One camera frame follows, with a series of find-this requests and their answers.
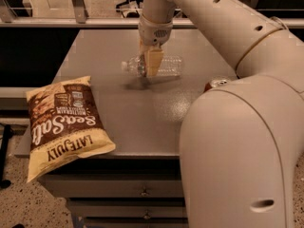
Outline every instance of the clear bottle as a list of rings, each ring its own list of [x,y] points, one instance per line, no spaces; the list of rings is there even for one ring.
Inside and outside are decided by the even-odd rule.
[[[180,76],[183,68],[183,59],[180,56],[163,56],[161,66],[156,76],[172,77]],[[127,62],[122,62],[124,72],[145,77],[143,56],[132,57]]]

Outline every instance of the gray tabletop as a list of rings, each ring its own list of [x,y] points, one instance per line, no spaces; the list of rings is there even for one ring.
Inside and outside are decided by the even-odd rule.
[[[210,78],[235,77],[196,29],[173,29],[165,55],[184,60],[178,78],[137,78],[121,62],[139,50],[136,29],[81,30],[54,81],[91,76],[105,130],[117,149],[98,158],[176,158],[182,119]],[[28,156],[29,130],[15,155]]]

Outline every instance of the bag of chips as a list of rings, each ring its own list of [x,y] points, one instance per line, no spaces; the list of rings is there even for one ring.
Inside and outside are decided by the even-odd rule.
[[[90,77],[27,92],[31,148],[28,182],[78,158],[115,149],[91,92]]]

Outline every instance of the snack bag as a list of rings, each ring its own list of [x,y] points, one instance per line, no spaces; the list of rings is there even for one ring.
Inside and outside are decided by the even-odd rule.
[[[90,77],[27,92],[32,143],[28,182],[78,158],[115,149],[91,92]]]

